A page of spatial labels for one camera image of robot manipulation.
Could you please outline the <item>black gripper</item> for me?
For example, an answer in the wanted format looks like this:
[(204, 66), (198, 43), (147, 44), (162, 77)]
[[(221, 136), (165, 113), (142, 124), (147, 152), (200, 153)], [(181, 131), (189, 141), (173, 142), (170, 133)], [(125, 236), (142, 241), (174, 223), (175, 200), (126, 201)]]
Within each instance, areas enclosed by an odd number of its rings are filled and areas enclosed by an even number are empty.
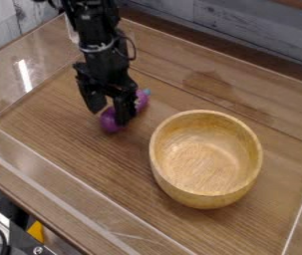
[(114, 97), (115, 121), (125, 127), (137, 116), (137, 90), (129, 69), (130, 55), (127, 46), (82, 47), (85, 61), (74, 64), (80, 95), (89, 110), (97, 114)]

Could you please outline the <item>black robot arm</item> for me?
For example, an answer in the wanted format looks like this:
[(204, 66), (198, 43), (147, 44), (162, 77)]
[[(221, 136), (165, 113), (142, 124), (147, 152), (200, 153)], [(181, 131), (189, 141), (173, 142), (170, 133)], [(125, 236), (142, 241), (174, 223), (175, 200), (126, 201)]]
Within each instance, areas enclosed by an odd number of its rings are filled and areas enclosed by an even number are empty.
[[(58, 9), (55, 0), (47, 2)], [(89, 110), (97, 114), (113, 99), (114, 123), (123, 128), (138, 115), (139, 86), (130, 76), (130, 37), (119, 28), (121, 13), (115, 0), (60, 0), (71, 28), (79, 36), (83, 62), (74, 64), (79, 91)]]

